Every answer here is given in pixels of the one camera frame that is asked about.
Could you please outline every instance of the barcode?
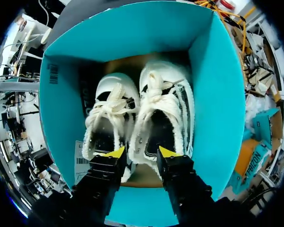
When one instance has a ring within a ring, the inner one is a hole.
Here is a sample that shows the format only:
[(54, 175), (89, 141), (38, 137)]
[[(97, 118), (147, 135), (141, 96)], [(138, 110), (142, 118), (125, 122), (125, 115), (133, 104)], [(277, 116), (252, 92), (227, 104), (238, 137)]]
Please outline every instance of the barcode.
[(58, 84), (58, 66), (57, 65), (49, 65), (49, 83), (50, 84)]
[(77, 164), (88, 164), (88, 163), (89, 161), (84, 158), (80, 158), (80, 157), (77, 158)]

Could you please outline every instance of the shoelace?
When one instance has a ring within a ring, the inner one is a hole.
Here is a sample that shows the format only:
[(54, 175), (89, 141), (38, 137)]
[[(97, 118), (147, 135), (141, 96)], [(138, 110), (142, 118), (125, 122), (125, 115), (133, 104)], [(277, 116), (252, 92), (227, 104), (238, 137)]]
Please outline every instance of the shoelace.
[(169, 118), (176, 119), (177, 123), (182, 127), (181, 111), (179, 109), (179, 100), (172, 94), (162, 95), (162, 91), (169, 89), (182, 80), (172, 82), (164, 82), (162, 77), (155, 71), (151, 71), (147, 82), (147, 93), (141, 101), (141, 108), (138, 118), (143, 118), (143, 127), (150, 119), (155, 110), (161, 110)]
[(89, 112), (89, 116), (85, 120), (86, 134), (84, 138), (84, 144), (82, 148), (82, 156), (87, 159), (92, 159), (92, 153), (89, 152), (89, 140), (92, 132), (97, 128), (102, 117), (107, 118), (114, 129), (120, 136), (124, 135), (124, 115), (125, 113), (135, 113), (137, 108), (126, 108), (126, 100), (122, 99), (125, 94), (125, 90), (120, 83), (116, 83), (115, 87), (109, 94), (106, 101), (98, 101), (95, 103), (93, 109)]

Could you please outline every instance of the yellow cable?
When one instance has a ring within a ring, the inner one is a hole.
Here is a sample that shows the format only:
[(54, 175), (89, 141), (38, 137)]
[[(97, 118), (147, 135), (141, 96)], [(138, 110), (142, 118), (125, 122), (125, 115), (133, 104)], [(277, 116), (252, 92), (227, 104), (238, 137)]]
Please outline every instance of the yellow cable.
[(226, 23), (225, 23), (225, 21), (224, 21), (224, 18), (222, 17), (222, 15), (221, 15), (221, 13), (220, 13), (220, 10), (218, 9), (217, 6), (213, 6), (213, 7), (214, 7), (214, 9), (216, 10), (216, 12), (218, 13), (218, 15), (219, 15), (219, 17), (220, 17), (222, 23), (224, 24), (226, 31), (228, 32), (229, 35), (231, 35), (230, 32), (229, 32), (229, 30), (228, 30), (228, 27), (227, 27), (227, 25), (226, 25)]
[(237, 15), (237, 14), (234, 14), (234, 13), (230, 13), (230, 12), (227, 12), (227, 11), (221, 11), (220, 10), (220, 13), (224, 13), (224, 14), (227, 14), (227, 15), (235, 16), (235, 17), (240, 17), (240, 15)]
[(244, 15), (244, 18), (246, 19), (250, 14), (252, 14), (256, 10), (256, 7), (250, 9), (250, 11), (247, 12), (247, 14)]
[(242, 54), (245, 53), (245, 45), (246, 45), (246, 22), (243, 21), (243, 47), (242, 47)]
[(200, 4), (199, 6), (206, 6), (207, 4), (208, 4), (208, 2), (206, 1), (206, 2), (204, 2), (202, 4)]

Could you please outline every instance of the cable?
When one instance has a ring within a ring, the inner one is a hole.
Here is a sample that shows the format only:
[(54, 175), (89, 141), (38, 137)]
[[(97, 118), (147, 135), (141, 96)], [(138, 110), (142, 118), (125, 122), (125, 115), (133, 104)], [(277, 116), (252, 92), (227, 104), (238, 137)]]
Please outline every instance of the cable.
[(23, 78), (23, 79), (27, 79), (27, 80), (34, 81), (34, 82), (39, 82), (36, 79), (31, 79), (31, 78), (27, 78), (27, 77), (17, 77), (17, 76), (13, 76), (13, 75), (2, 75), (2, 76), (0, 76), (0, 78), (1, 77)]
[(20, 102), (16, 102), (14, 104), (19, 104), (19, 103), (29, 103), (29, 102), (32, 102), (36, 99), (37, 96), (35, 96), (32, 100), (29, 100), (29, 101), (20, 101)]
[(246, 22), (243, 21), (243, 46), (242, 46), (242, 54), (245, 53), (246, 47)]
[[(48, 25), (48, 22), (49, 22), (49, 15), (48, 15), (48, 12), (47, 12), (47, 10), (44, 8), (44, 6), (41, 4), (40, 0), (38, 0), (38, 3), (39, 3), (39, 5), (41, 6), (41, 8), (46, 12), (47, 22), (46, 22), (46, 25), (45, 25), (45, 26), (47, 26), (47, 25)], [(26, 44), (26, 43), (29, 43), (29, 42), (31, 42), (31, 41), (37, 39), (38, 37), (39, 37), (39, 36), (37, 36), (37, 37), (35, 37), (35, 38), (31, 39), (31, 40), (28, 40), (28, 41), (26, 41), (26, 42), (9, 44), (9, 45), (7, 45), (7, 46), (5, 46), (5, 47), (3, 48), (2, 52), (3, 52), (4, 49), (5, 49), (6, 47), (8, 47), (8, 46), (18, 45), (18, 44)]]
[(251, 199), (248, 199), (246, 198), (242, 203), (241, 205), (246, 205), (247, 203), (251, 203), (253, 200), (257, 199), (258, 197), (264, 195), (265, 193), (268, 193), (268, 192), (275, 192), (277, 190), (277, 188), (268, 188), (264, 191), (262, 191), (261, 193), (259, 193), (258, 195), (254, 196), (253, 198)]

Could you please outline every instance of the white shoelace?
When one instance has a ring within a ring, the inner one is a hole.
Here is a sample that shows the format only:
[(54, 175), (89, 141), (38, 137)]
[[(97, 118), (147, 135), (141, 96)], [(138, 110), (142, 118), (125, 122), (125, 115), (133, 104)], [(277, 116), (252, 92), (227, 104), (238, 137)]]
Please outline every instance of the white shoelace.
[[(147, 92), (144, 94), (144, 97), (141, 100), (141, 108), (137, 116), (133, 136), (129, 147), (130, 158), (133, 158), (135, 156), (135, 149), (137, 149), (135, 144), (138, 135), (140, 134), (141, 130), (147, 130), (148, 121), (155, 110), (161, 110), (169, 118), (174, 127), (173, 133), (175, 136), (175, 152), (183, 154), (183, 137), (181, 133), (183, 128), (183, 121), (181, 110), (179, 108), (179, 100), (172, 93), (172, 90), (168, 94), (162, 95), (163, 90), (169, 89), (179, 82), (181, 82), (181, 80), (174, 83), (164, 82), (158, 72), (150, 72), (147, 82)], [(144, 160), (146, 162), (156, 160), (156, 157), (147, 157), (145, 155), (144, 158), (148, 159)]]
[(127, 102), (122, 97), (125, 90), (120, 83), (116, 83), (114, 89), (109, 94), (106, 101), (98, 101), (89, 112), (89, 116), (85, 120), (86, 132), (82, 147), (82, 156), (91, 160), (92, 152), (89, 150), (89, 144), (92, 132), (97, 128), (102, 117), (107, 118), (114, 127), (114, 144), (115, 150), (120, 148), (120, 136), (124, 135), (124, 115), (126, 113), (136, 113), (137, 108), (126, 108)]

